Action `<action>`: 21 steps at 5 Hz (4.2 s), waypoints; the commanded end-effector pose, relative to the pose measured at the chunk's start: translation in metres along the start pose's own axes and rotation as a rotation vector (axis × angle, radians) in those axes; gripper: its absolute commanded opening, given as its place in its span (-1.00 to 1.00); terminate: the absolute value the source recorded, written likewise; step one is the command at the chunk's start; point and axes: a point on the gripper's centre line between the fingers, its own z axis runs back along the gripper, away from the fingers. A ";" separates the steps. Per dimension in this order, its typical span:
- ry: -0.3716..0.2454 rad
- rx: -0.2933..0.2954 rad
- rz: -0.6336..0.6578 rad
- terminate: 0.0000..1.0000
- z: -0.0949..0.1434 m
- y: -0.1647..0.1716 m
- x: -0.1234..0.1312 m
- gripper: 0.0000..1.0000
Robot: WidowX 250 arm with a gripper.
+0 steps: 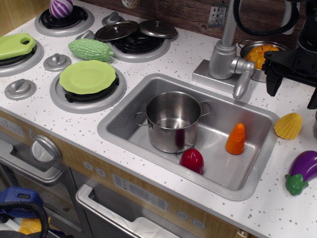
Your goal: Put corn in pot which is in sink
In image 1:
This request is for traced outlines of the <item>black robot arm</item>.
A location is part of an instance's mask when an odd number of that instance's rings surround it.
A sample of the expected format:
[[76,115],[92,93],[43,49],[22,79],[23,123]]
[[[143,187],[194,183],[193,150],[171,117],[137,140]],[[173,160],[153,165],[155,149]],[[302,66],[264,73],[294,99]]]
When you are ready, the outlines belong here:
[[266,90],[275,96],[283,78],[317,86],[317,2],[306,3],[306,20],[297,38],[298,47],[264,54]]

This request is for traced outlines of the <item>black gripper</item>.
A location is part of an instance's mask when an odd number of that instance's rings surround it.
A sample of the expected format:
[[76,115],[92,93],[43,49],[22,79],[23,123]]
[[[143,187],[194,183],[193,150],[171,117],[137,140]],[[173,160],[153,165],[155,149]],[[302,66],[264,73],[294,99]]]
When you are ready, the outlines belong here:
[[289,51],[268,51],[263,65],[266,74],[266,90],[275,96],[283,78],[291,79],[315,90],[307,109],[317,109],[317,53],[298,47]]

